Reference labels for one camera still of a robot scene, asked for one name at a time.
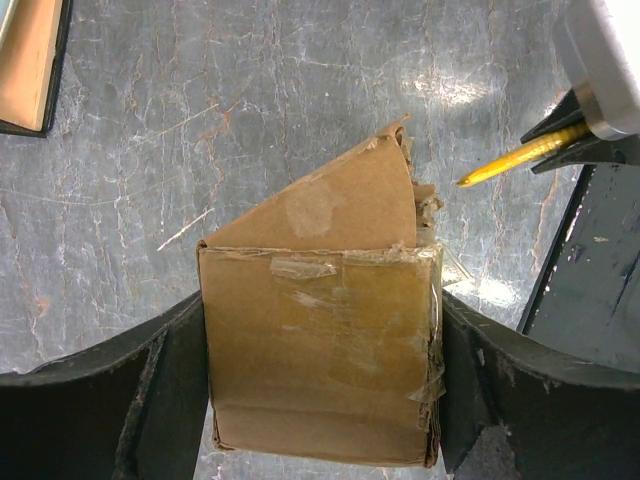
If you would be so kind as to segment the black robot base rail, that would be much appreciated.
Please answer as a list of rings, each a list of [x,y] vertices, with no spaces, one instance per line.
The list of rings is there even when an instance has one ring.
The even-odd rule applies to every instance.
[[[561,352],[639,369],[639,170],[582,170],[518,329]]]

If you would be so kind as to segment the yellow utility knife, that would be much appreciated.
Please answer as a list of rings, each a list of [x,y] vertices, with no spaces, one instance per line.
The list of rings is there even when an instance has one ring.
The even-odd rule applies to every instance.
[[[519,165],[539,160],[545,155],[569,147],[589,133],[589,127],[582,122],[541,135],[469,173],[461,178],[457,185],[466,188],[479,184]]]

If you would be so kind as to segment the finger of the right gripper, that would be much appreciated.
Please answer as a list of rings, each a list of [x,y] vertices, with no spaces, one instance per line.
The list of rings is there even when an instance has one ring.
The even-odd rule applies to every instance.
[[[570,165],[590,165],[628,163],[628,139],[602,140],[595,136],[579,140],[571,146],[554,152],[531,168],[534,174],[542,174]]]
[[[553,133],[584,122],[580,104],[573,89],[570,89],[543,120],[526,132],[520,142],[525,144],[542,135]]]

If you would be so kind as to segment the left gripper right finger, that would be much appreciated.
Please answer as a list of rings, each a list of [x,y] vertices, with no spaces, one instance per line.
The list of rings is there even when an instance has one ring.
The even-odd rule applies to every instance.
[[[441,449],[457,479],[636,479],[639,376],[548,348],[442,295]]]

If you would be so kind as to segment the brown cardboard express box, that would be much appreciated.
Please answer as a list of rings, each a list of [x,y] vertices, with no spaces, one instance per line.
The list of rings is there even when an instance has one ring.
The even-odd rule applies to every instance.
[[[410,147],[395,121],[198,243],[219,449],[435,464],[443,254]]]

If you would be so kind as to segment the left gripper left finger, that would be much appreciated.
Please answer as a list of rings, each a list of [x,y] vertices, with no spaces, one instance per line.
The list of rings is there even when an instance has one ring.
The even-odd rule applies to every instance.
[[[1,377],[4,479],[190,479],[208,403],[194,293],[109,340]]]

